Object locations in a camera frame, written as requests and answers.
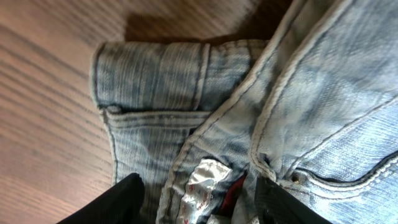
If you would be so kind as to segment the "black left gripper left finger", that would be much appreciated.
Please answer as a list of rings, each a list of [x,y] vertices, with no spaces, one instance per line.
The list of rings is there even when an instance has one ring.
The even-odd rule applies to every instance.
[[[129,174],[92,202],[57,224],[141,223],[145,187],[137,173]]]

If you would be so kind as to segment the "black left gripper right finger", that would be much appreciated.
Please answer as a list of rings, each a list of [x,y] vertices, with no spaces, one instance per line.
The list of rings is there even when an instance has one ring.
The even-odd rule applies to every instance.
[[[254,203],[261,224],[331,224],[269,178],[257,179]]]

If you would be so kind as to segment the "light blue denim shorts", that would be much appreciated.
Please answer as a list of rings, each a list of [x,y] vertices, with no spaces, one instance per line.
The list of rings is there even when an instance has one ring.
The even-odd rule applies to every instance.
[[[108,42],[91,90],[141,223],[260,223],[266,179],[332,223],[397,222],[396,1],[294,1],[270,40]]]

